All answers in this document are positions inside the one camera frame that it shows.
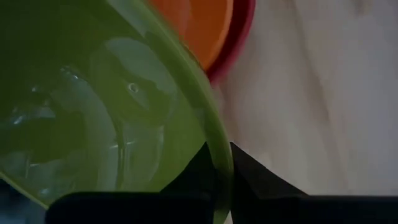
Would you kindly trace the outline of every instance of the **white surface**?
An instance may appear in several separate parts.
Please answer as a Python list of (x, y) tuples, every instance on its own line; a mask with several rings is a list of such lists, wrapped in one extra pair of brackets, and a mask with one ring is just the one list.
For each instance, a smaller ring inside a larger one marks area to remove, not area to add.
[(305, 192), (398, 194), (398, 1), (258, 0), (217, 91), (231, 139)]

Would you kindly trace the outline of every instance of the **green bowl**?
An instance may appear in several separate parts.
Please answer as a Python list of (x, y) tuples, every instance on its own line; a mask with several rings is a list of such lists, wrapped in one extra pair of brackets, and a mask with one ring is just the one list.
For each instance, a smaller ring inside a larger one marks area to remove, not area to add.
[(0, 175), (47, 208), (158, 192), (206, 141), (226, 217), (233, 162), (201, 68), (143, 0), (5, 1)]

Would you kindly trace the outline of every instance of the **orange bowl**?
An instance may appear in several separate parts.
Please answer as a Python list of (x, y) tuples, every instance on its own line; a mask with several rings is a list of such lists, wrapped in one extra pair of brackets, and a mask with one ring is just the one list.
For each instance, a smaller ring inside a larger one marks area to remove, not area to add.
[(233, 0), (150, 0), (203, 69), (216, 60), (231, 23)]

